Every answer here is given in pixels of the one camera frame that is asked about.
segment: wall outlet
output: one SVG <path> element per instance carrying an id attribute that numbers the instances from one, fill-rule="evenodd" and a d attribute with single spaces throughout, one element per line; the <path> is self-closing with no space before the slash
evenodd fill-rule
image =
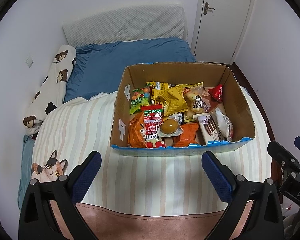
<path id="1" fill-rule="evenodd" d="M 31 58 L 31 57 L 27 58 L 26 63 L 27 63 L 27 65 L 28 65 L 28 67 L 31 67 L 32 64 L 33 64 L 32 58 Z"/>

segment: red candy wrapper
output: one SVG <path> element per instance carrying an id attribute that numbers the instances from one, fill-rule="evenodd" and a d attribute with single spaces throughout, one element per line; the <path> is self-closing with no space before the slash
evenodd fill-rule
<path id="1" fill-rule="evenodd" d="M 217 85 L 215 88 L 208 90 L 209 94 L 219 103 L 222 103 L 222 85 Z"/>
<path id="2" fill-rule="evenodd" d="M 165 147 L 165 143 L 158 136 L 157 131 L 162 123 L 162 105 L 142 106 L 144 112 L 144 122 L 146 126 L 146 145 L 148 148 Z"/>

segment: white door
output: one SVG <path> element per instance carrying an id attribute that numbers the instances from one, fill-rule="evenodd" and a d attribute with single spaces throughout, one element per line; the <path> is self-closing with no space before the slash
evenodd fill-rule
<path id="1" fill-rule="evenodd" d="M 198 39 L 197 61 L 230 63 L 247 17 L 250 0 L 204 0 Z"/>

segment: cardboard box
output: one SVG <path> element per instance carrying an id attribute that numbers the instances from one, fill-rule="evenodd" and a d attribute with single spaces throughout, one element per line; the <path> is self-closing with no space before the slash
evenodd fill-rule
<path id="1" fill-rule="evenodd" d="M 231 120 L 233 142 L 212 142 L 208 145 L 189 147 L 131 148 L 127 147 L 132 90 L 144 87 L 146 82 L 157 81 L 169 84 L 196 84 L 205 87 L 223 85 L 223 104 Z M 211 63 L 166 62 L 138 64 L 127 67 L 122 75 L 114 105 L 114 120 L 110 137 L 112 148 L 126 156 L 181 156 L 234 151 L 255 137 L 255 127 L 249 105 L 232 71 L 225 65 Z M 200 128 L 196 140 L 203 143 Z"/>

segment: door handle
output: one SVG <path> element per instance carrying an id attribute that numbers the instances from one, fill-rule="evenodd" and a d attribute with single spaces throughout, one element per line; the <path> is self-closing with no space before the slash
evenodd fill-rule
<path id="1" fill-rule="evenodd" d="M 203 14 L 204 14 L 204 15 L 207 14 L 208 9 L 212 9 L 212 10 L 214 10 L 214 11 L 216 10 L 215 8 L 210 8 L 210 7 L 209 7 L 209 3 L 206 2 L 206 3 L 204 4 L 204 9 L 203 9 Z"/>

